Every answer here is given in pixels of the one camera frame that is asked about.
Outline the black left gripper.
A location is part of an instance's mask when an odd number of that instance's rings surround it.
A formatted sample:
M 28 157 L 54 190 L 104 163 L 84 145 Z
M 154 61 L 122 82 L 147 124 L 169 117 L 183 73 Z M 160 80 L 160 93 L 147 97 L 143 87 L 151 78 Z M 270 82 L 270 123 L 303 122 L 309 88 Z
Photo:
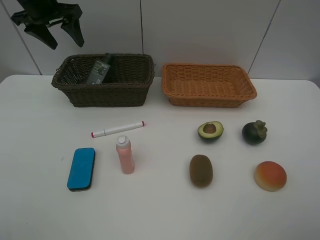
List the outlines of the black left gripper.
M 24 32 L 47 45 L 52 50 L 58 46 L 57 41 L 46 25 L 50 21 L 63 19 L 60 26 L 79 46 L 85 43 L 80 17 L 82 10 L 78 4 L 59 3 L 56 0 L 18 0 L 23 11 L 15 12 L 10 19 L 19 26 L 25 24 Z

